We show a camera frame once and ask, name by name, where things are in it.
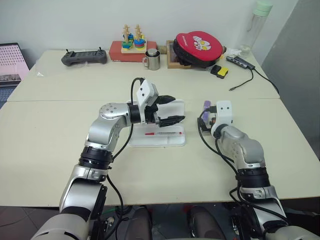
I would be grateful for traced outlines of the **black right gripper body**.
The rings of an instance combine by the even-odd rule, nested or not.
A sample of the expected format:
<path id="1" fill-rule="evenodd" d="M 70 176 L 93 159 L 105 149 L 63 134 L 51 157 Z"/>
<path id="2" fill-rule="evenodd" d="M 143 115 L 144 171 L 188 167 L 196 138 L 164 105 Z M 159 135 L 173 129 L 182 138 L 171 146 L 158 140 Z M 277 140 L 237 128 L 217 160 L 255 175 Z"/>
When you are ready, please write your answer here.
<path id="1" fill-rule="evenodd" d="M 212 117 L 208 123 L 206 123 L 202 117 L 198 118 L 198 128 L 201 132 L 209 133 L 214 132 L 217 129 L 216 117 Z"/>

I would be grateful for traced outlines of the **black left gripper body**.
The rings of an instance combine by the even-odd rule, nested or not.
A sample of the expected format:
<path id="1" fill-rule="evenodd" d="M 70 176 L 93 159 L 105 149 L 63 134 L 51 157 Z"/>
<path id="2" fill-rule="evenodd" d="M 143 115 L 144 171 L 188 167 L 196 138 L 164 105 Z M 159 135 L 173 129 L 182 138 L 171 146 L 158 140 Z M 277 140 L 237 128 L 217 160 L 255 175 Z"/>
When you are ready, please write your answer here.
<path id="1" fill-rule="evenodd" d="M 145 122 L 147 124 L 156 124 L 161 127 L 161 118 L 158 117 L 157 111 L 159 110 L 157 104 L 162 101 L 162 96 L 158 96 L 157 99 L 149 106 L 145 107 Z"/>

